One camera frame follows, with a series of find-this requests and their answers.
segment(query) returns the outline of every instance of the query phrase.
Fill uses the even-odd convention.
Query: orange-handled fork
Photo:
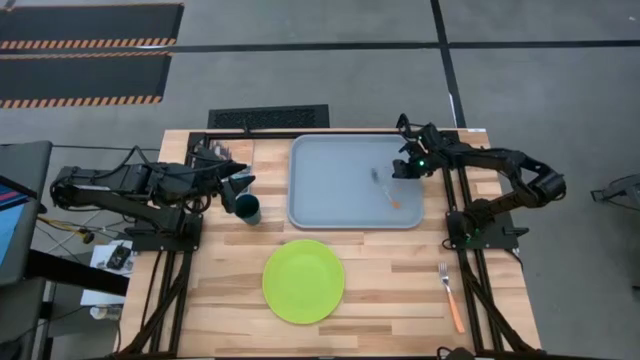
[[[453,322],[456,325],[456,330],[460,334],[464,333],[464,325],[462,325],[462,319],[460,318],[460,313],[458,312],[458,307],[456,306],[456,302],[453,299],[453,295],[451,295],[451,288],[449,287],[449,274],[447,274],[447,263],[438,264],[438,272],[440,273],[440,281],[447,289],[447,296],[449,297],[449,307],[451,307],[451,315],[453,316]]]

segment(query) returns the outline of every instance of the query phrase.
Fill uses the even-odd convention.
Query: light blue tray
[[[304,229],[409,229],[424,217],[419,179],[393,179],[399,135],[303,135],[291,146],[289,221]],[[389,189],[394,208],[380,183]]]

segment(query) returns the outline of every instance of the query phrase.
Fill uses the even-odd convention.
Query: concrete floor
[[[184,2],[179,45],[437,38],[426,0]],[[640,39],[637,1],[441,2],[450,41]],[[95,2],[17,5],[45,3]],[[566,176],[565,200],[513,214],[517,225],[531,228],[521,250],[543,347],[637,358],[640,302],[630,285],[640,281],[638,214],[595,204],[589,190],[640,169],[633,146],[640,133],[640,48],[453,50],[452,56],[467,125],[487,128],[494,146],[525,151]],[[204,128],[209,109],[312,103],[329,104],[333,127],[390,126],[400,112],[413,122],[454,125],[437,50],[178,54],[161,104],[2,110],[0,143],[158,147],[165,129]],[[70,164],[109,168],[124,155],[54,149],[49,176]],[[84,222],[91,214],[52,216]],[[101,213],[91,224],[115,219]],[[36,233],[35,248],[52,246]],[[90,249],[75,240],[68,247]],[[63,337],[54,359],[104,355],[113,336],[113,327],[105,327]]]

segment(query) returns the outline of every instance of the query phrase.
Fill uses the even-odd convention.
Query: green plate
[[[324,319],[338,306],[344,270],[336,255],[314,240],[296,240],[271,255],[262,293],[276,315],[294,324]]]

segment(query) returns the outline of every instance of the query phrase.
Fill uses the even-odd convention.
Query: butcher block tabletop
[[[483,130],[457,131],[462,142],[489,147]],[[189,134],[188,130],[166,131],[159,161],[183,163]],[[435,355],[439,346],[473,350],[457,256],[441,246],[448,237],[444,218],[448,203],[442,174],[421,179],[425,215],[414,229],[303,231],[289,223],[286,211],[292,141],[221,141],[230,148],[236,162],[252,166],[256,180],[251,192],[260,200],[262,222],[251,227],[226,214],[219,198],[214,198],[205,212],[200,249],[193,256],[178,356]],[[495,171],[467,168],[467,175],[474,198],[491,199],[501,194]],[[452,176],[457,203],[463,204],[457,174],[452,172]],[[326,244],[344,266],[342,301],[331,315],[312,325],[294,325],[278,318],[262,295],[262,272],[267,259],[278,247],[297,239]],[[156,256],[157,253],[145,252],[136,257],[121,320],[123,346],[140,330]],[[496,305],[527,343],[539,347],[520,265],[502,250],[486,250],[485,256]],[[471,252],[469,258],[474,264]],[[147,317],[155,309],[163,260]],[[463,334],[456,331],[438,277],[438,263],[443,261],[449,266],[451,288],[466,329]],[[478,308],[484,346],[490,348],[486,315],[479,303]],[[170,308],[160,350],[167,349],[172,314]]]

